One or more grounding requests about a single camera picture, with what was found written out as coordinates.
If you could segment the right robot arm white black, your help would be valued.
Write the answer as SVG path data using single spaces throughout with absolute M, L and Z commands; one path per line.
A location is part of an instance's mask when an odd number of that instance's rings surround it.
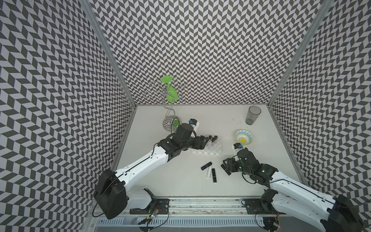
M 247 148 L 234 148 L 234 156 L 223 160 L 231 173 L 247 175 L 267 187 L 268 204 L 279 213 L 300 219 L 322 232 L 361 232 L 358 209 L 343 195 L 334 197 L 295 181 L 277 168 L 260 163 Z

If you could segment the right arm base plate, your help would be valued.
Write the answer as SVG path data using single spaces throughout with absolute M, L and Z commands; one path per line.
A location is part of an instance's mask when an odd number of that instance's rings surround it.
M 242 199 L 241 203 L 246 208 L 248 215 L 277 214 L 277 211 L 273 208 L 273 205 L 265 200 Z

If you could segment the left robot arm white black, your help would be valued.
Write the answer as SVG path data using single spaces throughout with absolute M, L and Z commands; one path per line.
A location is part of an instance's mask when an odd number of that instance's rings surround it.
M 189 123 L 182 123 L 175 132 L 165 139 L 155 143 L 153 149 L 142 158 L 132 164 L 113 171 L 107 169 L 98 178 L 93 194 L 96 205 L 100 207 L 100 215 L 92 214 L 93 217 L 106 216 L 113 219 L 118 216 L 128 205 L 127 192 L 143 177 L 161 165 L 179 156 L 182 151 L 188 149 L 202 150 L 205 148 L 205 137 L 197 135 L 196 131 L 200 123 L 196 119 L 190 119 Z

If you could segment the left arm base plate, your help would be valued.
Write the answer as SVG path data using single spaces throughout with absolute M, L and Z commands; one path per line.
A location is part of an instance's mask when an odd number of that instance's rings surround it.
M 134 208 L 129 211 L 131 215 L 150 215 L 156 209 L 159 210 L 160 215 L 168 214 L 170 206 L 170 199 L 156 199 L 152 200 L 145 209 Z

